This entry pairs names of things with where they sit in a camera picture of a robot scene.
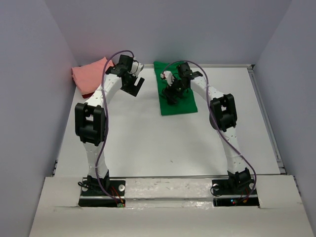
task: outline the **white table surface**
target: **white table surface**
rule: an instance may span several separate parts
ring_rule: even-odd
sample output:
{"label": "white table surface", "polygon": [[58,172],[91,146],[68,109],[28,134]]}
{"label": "white table surface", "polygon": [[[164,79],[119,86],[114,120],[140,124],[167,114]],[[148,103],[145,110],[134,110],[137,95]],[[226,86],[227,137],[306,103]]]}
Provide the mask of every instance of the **white table surface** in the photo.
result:
{"label": "white table surface", "polygon": [[[206,179],[181,179],[182,182],[179,179],[168,179],[166,182],[167,179],[164,179],[149,186],[148,182],[152,179],[138,179],[137,182],[127,179],[126,192],[131,193],[132,199],[126,199],[126,208],[79,207],[80,187],[77,182],[81,179],[46,178],[30,237],[313,236],[292,176],[259,175],[257,192],[260,208],[213,207],[211,201],[185,205],[188,200],[178,205],[181,197],[188,197],[189,189],[196,190],[201,197],[211,196],[205,186],[207,182],[211,183]],[[143,198],[146,193],[152,198],[160,197],[161,193],[155,192],[155,189],[164,188],[166,184],[174,189],[180,185],[182,196],[179,189],[176,193],[166,189],[171,195],[169,199],[140,200],[137,206],[134,198]]]}
{"label": "white table surface", "polygon": [[[205,68],[210,83],[235,97],[241,152],[258,174],[279,174],[276,157],[246,68]],[[119,91],[109,104],[106,164],[112,177],[226,175],[222,143],[208,120],[206,102],[195,93],[198,113],[161,116],[153,69],[135,98]],[[75,135],[75,91],[55,176],[86,176],[85,149]]]}

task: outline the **orange wire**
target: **orange wire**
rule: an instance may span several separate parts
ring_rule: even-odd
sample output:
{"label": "orange wire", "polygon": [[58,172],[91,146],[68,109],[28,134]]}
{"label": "orange wire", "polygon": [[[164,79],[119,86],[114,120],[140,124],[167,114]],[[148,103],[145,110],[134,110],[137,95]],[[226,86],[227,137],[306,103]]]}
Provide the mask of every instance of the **orange wire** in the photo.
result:
{"label": "orange wire", "polygon": [[123,202],[123,200],[122,200],[122,198],[120,197],[120,195],[118,194],[118,192],[115,190],[115,188],[112,186],[112,189],[114,190],[114,192],[117,194],[117,196],[119,197],[119,199],[120,199],[120,201],[121,201],[121,203],[123,203],[124,204],[124,202]]}
{"label": "orange wire", "polygon": [[[115,196],[115,195],[114,195],[114,193],[113,193],[113,190],[112,190],[112,189],[111,189],[111,192],[112,192],[112,196]],[[117,202],[117,199],[116,199],[116,198],[114,199],[114,201],[115,201],[115,203],[116,203],[116,204],[118,204],[118,202]]]}

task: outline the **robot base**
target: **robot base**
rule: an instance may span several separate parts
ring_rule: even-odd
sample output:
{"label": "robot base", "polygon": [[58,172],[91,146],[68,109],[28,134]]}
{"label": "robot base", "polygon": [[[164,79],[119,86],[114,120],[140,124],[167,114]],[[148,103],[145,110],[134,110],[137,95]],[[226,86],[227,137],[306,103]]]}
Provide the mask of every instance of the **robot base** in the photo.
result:
{"label": "robot base", "polygon": [[252,183],[253,180],[251,180],[250,185],[232,189],[228,179],[212,180],[211,193],[214,195],[214,206],[259,206],[256,189],[247,200],[241,201],[251,190]]}
{"label": "robot base", "polygon": [[[83,179],[83,184],[86,184],[86,178]],[[81,188],[80,199],[78,205],[81,207],[124,207],[125,206],[125,180],[110,180],[107,192],[115,196],[117,200],[104,194],[99,187],[93,189]]]}

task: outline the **wire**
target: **wire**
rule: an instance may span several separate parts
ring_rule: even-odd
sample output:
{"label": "wire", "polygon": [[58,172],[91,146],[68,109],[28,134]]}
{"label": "wire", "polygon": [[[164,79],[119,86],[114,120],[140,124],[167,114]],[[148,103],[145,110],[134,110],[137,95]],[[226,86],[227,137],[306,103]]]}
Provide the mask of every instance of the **wire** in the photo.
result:
{"label": "wire", "polygon": [[210,191],[211,191],[211,194],[212,194],[214,197],[216,197],[216,198],[218,198],[218,197],[221,196],[221,195],[215,195],[215,194],[214,194],[214,186],[211,187],[211,190],[210,190]]}
{"label": "wire", "polygon": [[[113,190],[112,190],[112,189],[111,189],[111,192],[112,192],[112,196],[115,196],[115,195],[114,195],[114,192],[113,192]],[[116,200],[116,199],[114,199],[114,201],[115,201],[115,203],[118,205],[117,200]]]}
{"label": "wire", "polygon": [[101,79],[101,92],[102,92],[102,96],[103,96],[103,104],[104,104],[104,110],[105,110],[105,116],[106,116],[106,120],[105,120],[105,134],[104,134],[104,142],[103,142],[103,145],[101,147],[101,151],[98,155],[98,158],[97,158],[97,161],[95,163],[95,174],[96,174],[96,177],[97,177],[97,181],[98,181],[98,184],[101,188],[101,190],[107,195],[109,196],[110,198],[112,198],[113,200],[117,200],[114,196],[111,196],[102,186],[101,184],[101,181],[100,181],[100,176],[99,176],[99,173],[98,173],[98,163],[99,163],[99,160],[100,160],[100,157],[101,157],[101,154],[104,150],[104,147],[105,147],[105,143],[107,141],[107,138],[108,138],[108,133],[109,133],[109,112],[108,112],[108,106],[107,106],[107,101],[106,101],[106,98],[105,98],[105,92],[104,92],[104,80],[105,80],[105,71],[106,71],[106,68],[107,68],[107,65],[109,64],[109,62],[111,61],[112,58],[114,58],[116,55],[120,54],[120,53],[124,53],[124,52],[129,52],[132,54],[132,57],[134,58],[134,53],[130,50],[122,50],[122,51],[119,51],[119,52],[116,52],[115,54],[113,54],[111,57],[109,57],[109,59],[107,60],[107,62],[105,63],[104,65],[104,68],[103,68],[103,72],[102,72],[102,79]]}
{"label": "wire", "polygon": [[252,167],[252,165],[247,161],[247,159],[241,154],[240,151],[238,151],[225,137],[225,135],[222,133],[222,131],[219,129],[218,125],[217,125],[217,122],[216,122],[216,119],[215,119],[215,115],[213,113],[213,111],[211,110],[211,107],[210,107],[210,99],[209,99],[209,94],[208,94],[208,88],[209,88],[209,81],[208,81],[208,77],[207,77],[207,74],[205,72],[205,70],[197,63],[195,62],[192,62],[192,61],[189,61],[189,60],[179,60],[179,61],[175,61],[173,63],[169,63],[162,71],[162,73],[164,71],[166,71],[166,69],[168,67],[170,67],[172,64],[174,63],[178,63],[178,62],[188,62],[188,63],[192,63],[194,65],[196,65],[204,74],[205,76],[205,80],[206,80],[206,102],[207,102],[207,107],[208,107],[208,110],[209,110],[209,114],[210,114],[210,119],[212,120],[212,122],[215,124],[215,128],[218,132],[218,134],[220,135],[220,137],[246,162],[246,164],[252,169],[253,171],[253,176],[254,176],[254,181],[253,181],[253,187],[250,191],[249,194],[247,194],[246,197],[244,197],[244,199],[242,199],[241,201],[244,201],[246,200],[247,198],[249,198],[249,196],[253,193],[253,191],[255,190],[256,188],[256,183],[257,183],[257,173],[255,171],[255,169]]}
{"label": "wire", "polygon": [[117,196],[119,197],[121,203],[124,204],[123,199],[120,197],[119,193],[117,192],[117,190],[112,186],[112,189],[114,190],[114,192],[117,194]]}

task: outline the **black mounting plate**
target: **black mounting plate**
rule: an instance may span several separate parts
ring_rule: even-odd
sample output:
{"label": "black mounting plate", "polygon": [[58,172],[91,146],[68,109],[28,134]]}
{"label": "black mounting plate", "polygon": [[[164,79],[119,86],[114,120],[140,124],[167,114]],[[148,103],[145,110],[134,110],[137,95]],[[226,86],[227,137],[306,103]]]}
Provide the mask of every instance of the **black mounting plate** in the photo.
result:
{"label": "black mounting plate", "polygon": [[[125,180],[110,179],[110,186],[107,190],[110,195],[113,195],[110,188],[114,187],[119,196],[122,198],[124,204],[125,190],[122,192],[119,191],[119,186],[125,186],[125,183]],[[119,197],[116,194],[115,197],[117,198],[117,203],[121,203]],[[83,188],[81,188],[78,205],[81,207],[117,207],[117,203],[115,200],[107,196],[100,188],[88,189],[86,191],[83,191]]]}
{"label": "black mounting plate", "polygon": [[[236,196],[236,195],[246,195],[245,190],[232,190],[229,188],[228,179],[213,179],[212,180],[212,194],[215,197],[219,196]],[[257,190],[255,189],[251,195],[257,195]]]}

